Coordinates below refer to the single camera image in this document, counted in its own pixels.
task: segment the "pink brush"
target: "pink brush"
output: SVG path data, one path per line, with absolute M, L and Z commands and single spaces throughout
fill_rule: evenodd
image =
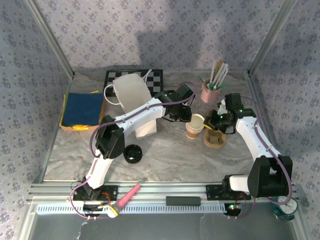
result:
M 119 201 L 115 204 L 111 205 L 107 214 L 110 218 L 115 218 L 119 215 L 120 211 L 124 208 L 124 206 L 130 201 L 130 199 L 139 191 L 141 188 L 140 184 L 135 185 L 126 195 L 124 195 Z

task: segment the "chessboard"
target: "chessboard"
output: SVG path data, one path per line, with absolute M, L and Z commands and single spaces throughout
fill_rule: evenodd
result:
M 113 83 L 113 80 L 127 75 L 127 74 L 138 74 L 141 78 L 143 78 L 148 72 L 148 69 L 142 70 L 110 70 L 106 71 L 105 81 L 103 89 L 106 88 L 109 84 Z M 148 87 L 151 96 L 153 97 L 156 93 L 163 91 L 164 89 L 164 74 L 162 69 L 153 69 L 146 78 L 146 86 Z M 107 97 L 116 96 L 115 91 L 112 87 L 108 87 L 106 89 L 105 95 Z

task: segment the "pink cup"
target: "pink cup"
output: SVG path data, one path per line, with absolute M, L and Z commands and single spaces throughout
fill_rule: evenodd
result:
M 214 103 L 217 100 L 218 95 L 220 94 L 220 89 L 218 90 L 210 90 L 207 88 L 207 84 L 209 83 L 210 78 L 204 81 L 204 84 L 202 84 L 202 93 L 201 93 L 201 99 L 205 103 Z

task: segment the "black cup lid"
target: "black cup lid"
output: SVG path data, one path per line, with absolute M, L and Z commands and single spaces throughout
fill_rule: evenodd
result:
M 142 149 L 138 145 L 129 145 L 124 149 L 124 159 L 130 164 L 136 164 L 142 159 Z

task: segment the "white paper bag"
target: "white paper bag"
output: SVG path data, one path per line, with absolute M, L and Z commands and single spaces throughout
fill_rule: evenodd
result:
M 144 80 L 136 73 L 127 74 L 113 80 L 113 89 L 125 113 L 128 113 L 151 100 L 150 91 Z M 152 120 L 134 131 L 137 139 L 157 132 L 156 120 Z

